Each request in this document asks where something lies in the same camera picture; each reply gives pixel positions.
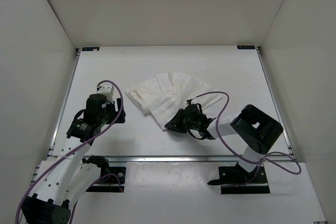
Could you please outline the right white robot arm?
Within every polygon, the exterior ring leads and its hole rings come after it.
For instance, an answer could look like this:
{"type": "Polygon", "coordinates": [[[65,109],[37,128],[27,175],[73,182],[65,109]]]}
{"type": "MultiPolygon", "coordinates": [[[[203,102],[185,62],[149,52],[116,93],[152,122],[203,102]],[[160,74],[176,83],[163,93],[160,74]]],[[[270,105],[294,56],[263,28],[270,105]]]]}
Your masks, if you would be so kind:
{"type": "Polygon", "coordinates": [[[235,165],[236,178],[248,182],[254,176],[257,163],[269,153],[283,133],[281,124],[257,107],[248,104],[239,113],[226,118],[208,118],[199,103],[179,109],[164,126],[181,134],[189,134],[198,140],[222,140],[237,135],[246,144],[242,157],[235,165]]]}

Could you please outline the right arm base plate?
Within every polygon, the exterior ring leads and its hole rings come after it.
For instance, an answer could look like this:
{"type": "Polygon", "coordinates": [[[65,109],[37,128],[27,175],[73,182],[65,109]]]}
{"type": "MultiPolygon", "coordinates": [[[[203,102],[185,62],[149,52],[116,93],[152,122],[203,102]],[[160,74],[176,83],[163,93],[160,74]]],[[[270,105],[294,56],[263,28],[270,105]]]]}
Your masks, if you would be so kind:
{"type": "Polygon", "coordinates": [[[248,173],[236,164],[235,166],[220,166],[219,178],[210,180],[210,186],[219,186],[222,195],[269,194],[270,189],[263,166],[256,167],[248,173]]]}

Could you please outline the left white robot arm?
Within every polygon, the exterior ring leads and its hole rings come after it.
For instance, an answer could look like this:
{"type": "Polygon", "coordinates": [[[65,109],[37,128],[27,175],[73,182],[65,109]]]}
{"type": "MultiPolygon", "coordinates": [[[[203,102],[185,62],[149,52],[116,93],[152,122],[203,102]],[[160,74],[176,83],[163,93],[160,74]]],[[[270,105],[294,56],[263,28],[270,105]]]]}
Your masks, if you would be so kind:
{"type": "Polygon", "coordinates": [[[123,98],[110,91],[89,95],[66,133],[57,160],[38,177],[20,202],[27,223],[71,223],[79,198],[94,184],[116,184],[122,192],[118,172],[97,155],[85,157],[94,140],[116,123],[125,122],[123,98]]]}

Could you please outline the white skirt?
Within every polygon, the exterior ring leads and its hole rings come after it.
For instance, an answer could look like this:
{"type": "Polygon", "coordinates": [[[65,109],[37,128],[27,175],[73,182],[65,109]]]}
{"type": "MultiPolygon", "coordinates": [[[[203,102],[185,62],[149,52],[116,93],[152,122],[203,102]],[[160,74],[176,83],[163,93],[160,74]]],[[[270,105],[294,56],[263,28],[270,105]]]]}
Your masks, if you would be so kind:
{"type": "Polygon", "coordinates": [[[161,130],[165,131],[165,124],[179,109],[187,106],[187,100],[195,98],[195,102],[204,109],[219,101],[222,97],[214,93],[196,97],[213,91],[212,86],[196,77],[182,72],[168,72],[131,86],[125,93],[144,115],[152,115],[161,130]]]}

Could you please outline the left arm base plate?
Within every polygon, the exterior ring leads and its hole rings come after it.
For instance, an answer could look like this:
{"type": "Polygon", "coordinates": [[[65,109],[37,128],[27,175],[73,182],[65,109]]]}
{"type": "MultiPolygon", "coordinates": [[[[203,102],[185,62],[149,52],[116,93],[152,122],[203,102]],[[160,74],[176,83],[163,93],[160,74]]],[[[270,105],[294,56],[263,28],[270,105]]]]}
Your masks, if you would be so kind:
{"type": "Polygon", "coordinates": [[[108,172],[105,172],[105,174],[110,175],[101,178],[94,185],[90,186],[86,192],[123,193],[127,168],[125,166],[110,166],[108,172]]]}

